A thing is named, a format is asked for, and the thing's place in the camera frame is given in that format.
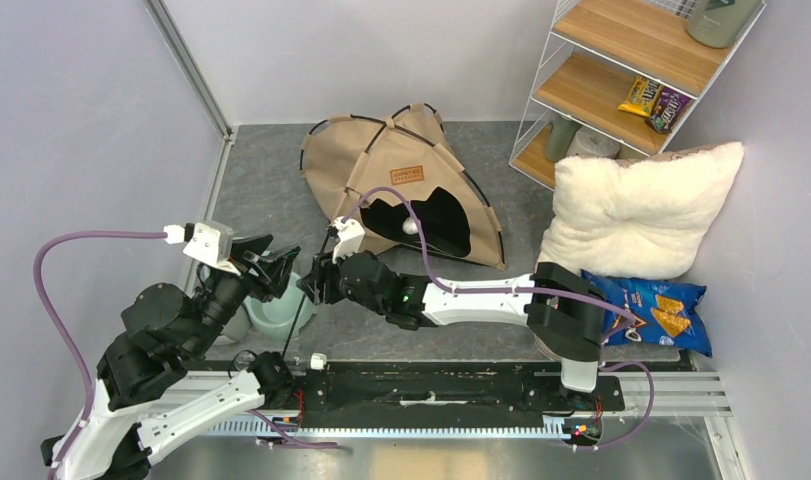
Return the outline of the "long black tent pole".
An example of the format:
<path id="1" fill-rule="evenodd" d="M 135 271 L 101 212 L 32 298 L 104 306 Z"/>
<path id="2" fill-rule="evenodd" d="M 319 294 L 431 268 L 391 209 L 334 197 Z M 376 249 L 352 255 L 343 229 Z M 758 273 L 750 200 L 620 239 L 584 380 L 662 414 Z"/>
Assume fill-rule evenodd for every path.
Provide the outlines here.
<path id="1" fill-rule="evenodd" d="M 319 250 L 312 256 L 309 272 L 305 274 L 297 283 L 297 288 L 302 292 L 302 298 L 299 300 L 297 304 L 293 321 L 291 322 L 287 338 L 282 347 L 281 355 L 283 358 L 287 358 L 287 352 L 294 338 L 294 333 L 297 331 L 298 321 L 300 316 L 302 315 L 302 311 L 304 309 L 305 304 L 306 303 L 313 304 L 315 302 L 315 298 L 317 295 L 315 282 L 316 277 L 318 276 L 320 258 L 325 254 L 328 243 L 330 242 L 333 236 L 333 232 L 334 229 L 331 225 L 326 227 L 326 232 L 323 237 L 322 244 L 320 245 Z"/>

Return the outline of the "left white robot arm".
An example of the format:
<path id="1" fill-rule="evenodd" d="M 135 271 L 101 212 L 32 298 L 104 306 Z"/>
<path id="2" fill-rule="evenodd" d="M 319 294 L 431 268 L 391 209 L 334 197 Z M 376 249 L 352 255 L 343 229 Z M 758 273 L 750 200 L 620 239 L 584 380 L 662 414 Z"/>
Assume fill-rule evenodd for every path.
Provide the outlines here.
<path id="1" fill-rule="evenodd" d="M 277 352 L 256 354 L 222 385 L 165 414 L 154 403 L 202 360 L 247 299 L 268 302 L 287 290 L 299 247 L 273 249 L 272 236 L 208 239 L 199 224 L 170 225 L 160 235 L 181 243 L 206 271 L 192 294 L 171 283 L 143 290 L 123 310 L 124 329 L 82 376 L 85 403 L 69 430 L 43 441 L 53 479 L 142 479 L 167 454 L 233 415 L 282 408 L 295 393 Z"/>

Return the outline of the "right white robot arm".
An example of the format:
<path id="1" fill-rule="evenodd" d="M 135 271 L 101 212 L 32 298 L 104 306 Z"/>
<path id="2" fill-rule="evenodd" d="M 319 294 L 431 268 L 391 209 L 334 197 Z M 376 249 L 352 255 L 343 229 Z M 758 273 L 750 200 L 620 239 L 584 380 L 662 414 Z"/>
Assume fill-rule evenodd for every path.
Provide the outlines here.
<path id="1" fill-rule="evenodd" d="M 514 278 L 455 282 L 396 273 L 374 254 L 314 258 L 299 288 L 316 304 L 349 300 L 401 329 L 498 323 L 528 328 L 561 365 L 558 395 L 582 409 L 599 392 L 606 302 L 601 291 L 552 263 Z"/>

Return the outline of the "white fluffy pillow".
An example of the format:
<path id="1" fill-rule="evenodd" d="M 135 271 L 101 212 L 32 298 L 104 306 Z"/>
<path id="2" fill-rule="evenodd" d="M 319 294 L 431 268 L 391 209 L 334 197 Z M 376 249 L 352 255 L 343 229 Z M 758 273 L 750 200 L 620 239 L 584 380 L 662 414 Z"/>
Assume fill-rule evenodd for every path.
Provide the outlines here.
<path id="1" fill-rule="evenodd" d="M 538 261 L 612 277 L 671 280 L 687 273 L 744 154 L 742 143 L 728 142 L 646 159 L 559 161 Z"/>

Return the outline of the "clear plastic bottle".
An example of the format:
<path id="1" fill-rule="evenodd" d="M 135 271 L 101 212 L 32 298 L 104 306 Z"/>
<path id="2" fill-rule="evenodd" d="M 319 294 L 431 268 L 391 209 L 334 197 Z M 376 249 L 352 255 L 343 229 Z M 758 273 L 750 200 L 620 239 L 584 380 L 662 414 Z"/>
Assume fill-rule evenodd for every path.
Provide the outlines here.
<path id="1" fill-rule="evenodd" d="M 229 370 L 241 371 L 249 367 L 259 356 L 259 353 L 252 350 L 241 350 L 230 360 Z M 322 370 L 328 359 L 324 354 L 312 353 L 310 356 L 289 357 L 286 362 L 293 370 Z"/>

